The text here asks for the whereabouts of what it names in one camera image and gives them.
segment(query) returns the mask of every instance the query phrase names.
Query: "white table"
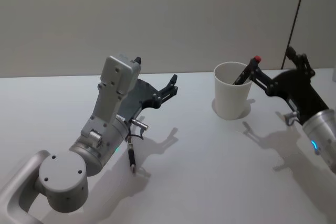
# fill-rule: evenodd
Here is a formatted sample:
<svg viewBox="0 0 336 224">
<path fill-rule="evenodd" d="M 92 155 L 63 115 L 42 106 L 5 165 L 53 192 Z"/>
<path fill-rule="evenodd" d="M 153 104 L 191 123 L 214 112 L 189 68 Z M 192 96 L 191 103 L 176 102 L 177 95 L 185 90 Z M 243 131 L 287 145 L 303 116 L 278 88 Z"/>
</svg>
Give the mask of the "white table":
<svg viewBox="0 0 336 224">
<path fill-rule="evenodd" d="M 316 73 L 312 85 L 335 108 L 332 69 Z M 171 76 L 141 78 L 160 89 Z M 89 178 L 81 209 L 60 214 L 39 196 L 30 213 L 45 224 L 336 222 L 336 176 L 300 125 L 287 128 L 278 117 L 290 112 L 283 100 L 253 84 L 250 112 L 225 121 L 212 109 L 212 73 L 178 76 L 177 96 L 141 113 L 150 126 L 144 141 L 134 141 L 141 174 L 131 175 L 123 143 Z M 0 79 L 0 177 L 38 150 L 66 151 L 93 110 L 98 82 L 98 76 Z"/>
</svg>

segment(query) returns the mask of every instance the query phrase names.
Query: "paper cup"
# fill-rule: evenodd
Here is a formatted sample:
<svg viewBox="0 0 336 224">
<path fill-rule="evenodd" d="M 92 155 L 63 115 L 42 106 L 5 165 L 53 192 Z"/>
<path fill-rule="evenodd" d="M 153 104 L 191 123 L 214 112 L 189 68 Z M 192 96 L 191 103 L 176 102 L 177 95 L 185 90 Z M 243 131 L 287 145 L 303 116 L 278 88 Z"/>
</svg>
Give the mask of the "paper cup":
<svg viewBox="0 0 336 224">
<path fill-rule="evenodd" d="M 215 109 L 217 115 L 226 120 L 237 119 L 243 112 L 252 81 L 232 85 L 245 69 L 246 64 L 225 62 L 214 69 Z"/>
</svg>

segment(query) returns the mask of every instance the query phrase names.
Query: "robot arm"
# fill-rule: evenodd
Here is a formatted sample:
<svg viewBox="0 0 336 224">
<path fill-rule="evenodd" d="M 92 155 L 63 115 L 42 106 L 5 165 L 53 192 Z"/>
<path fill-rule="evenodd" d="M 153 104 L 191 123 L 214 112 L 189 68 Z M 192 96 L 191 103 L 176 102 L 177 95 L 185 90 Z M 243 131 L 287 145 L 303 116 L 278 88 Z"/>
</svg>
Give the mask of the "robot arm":
<svg viewBox="0 0 336 224">
<path fill-rule="evenodd" d="M 28 214 L 39 193 L 58 212 L 72 212 L 85 203 L 87 177 L 102 170 L 123 140 L 130 147 L 131 124 L 141 128 L 141 136 L 148 128 L 136 120 L 140 112 L 145 108 L 158 109 L 177 94 L 176 75 L 158 91 L 138 79 L 140 64 L 139 57 L 134 61 L 122 56 L 106 59 L 95 108 L 80 136 L 68 152 L 35 154 L 11 178 L 0 190 L 0 223 L 41 224 Z"/>
<path fill-rule="evenodd" d="M 303 131 L 311 140 L 316 154 L 321 155 L 329 168 L 336 173 L 336 120 L 334 111 L 329 109 L 315 89 L 310 79 L 315 75 L 307 56 L 298 55 L 292 47 L 286 56 L 296 69 L 282 72 L 275 78 L 268 77 L 258 67 L 250 63 L 249 78 L 261 87 L 266 95 L 280 97 L 286 101 L 292 112 L 285 115 L 288 126 L 294 121 L 302 125 Z"/>
</svg>

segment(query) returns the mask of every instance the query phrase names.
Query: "white wall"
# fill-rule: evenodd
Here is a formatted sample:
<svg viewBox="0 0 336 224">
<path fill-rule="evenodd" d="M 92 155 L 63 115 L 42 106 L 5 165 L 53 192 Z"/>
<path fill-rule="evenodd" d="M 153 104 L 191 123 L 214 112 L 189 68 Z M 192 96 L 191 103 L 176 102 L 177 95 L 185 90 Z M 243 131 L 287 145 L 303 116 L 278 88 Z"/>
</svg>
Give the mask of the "white wall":
<svg viewBox="0 0 336 224">
<path fill-rule="evenodd" d="M 142 72 L 211 71 L 258 54 L 279 68 L 297 0 L 0 0 L 0 76 L 99 74 L 108 55 Z"/>
<path fill-rule="evenodd" d="M 315 68 L 336 63 L 336 0 L 302 0 L 291 45 Z M 293 67 L 286 60 L 285 67 Z"/>
</svg>

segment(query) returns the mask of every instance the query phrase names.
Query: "cable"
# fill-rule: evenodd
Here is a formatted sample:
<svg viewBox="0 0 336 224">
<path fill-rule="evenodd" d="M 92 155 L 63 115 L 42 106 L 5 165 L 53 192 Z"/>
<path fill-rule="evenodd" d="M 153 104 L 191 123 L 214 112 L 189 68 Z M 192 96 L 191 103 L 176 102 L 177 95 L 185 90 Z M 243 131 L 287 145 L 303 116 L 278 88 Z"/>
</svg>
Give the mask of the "cable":
<svg viewBox="0 0 336 224">
<path fill-rule="evenodd" d="M 292 29 L 290 31 L 290 35 L 289 35 L 289 39 L 288 39 L 288 43 L 287 43 L 287 47 L 286 47 L 286 50 L 285 50 L 285 56 L 283 57 L 283 61 L 282 61 L 282 65 L 281 65 L 281 69 L 284 68 L 284 64 L 285 64 L 285 60 L 286 60 L 286 52 L 287 52 L 287 49 L 289 47 L 289 44 L 292 40 L 292 35 L 293 35 L 293 31 L 294 31 L 294 27 L 295 27 L 295 23 L 296 23 L 296 19 L 298 17 L 298 13 L 299 13 L 299 8 L 300 8 L 300 5 L 301 5 L 301 0 L 299 0 L 299 3 L 298 3 L 298 7 L 296 8 L 296 13 L 295 13 L 295 17 L 294 17 L 294 21 L 293 21 L 293 25 L 292 25 Z"/>
</svg>

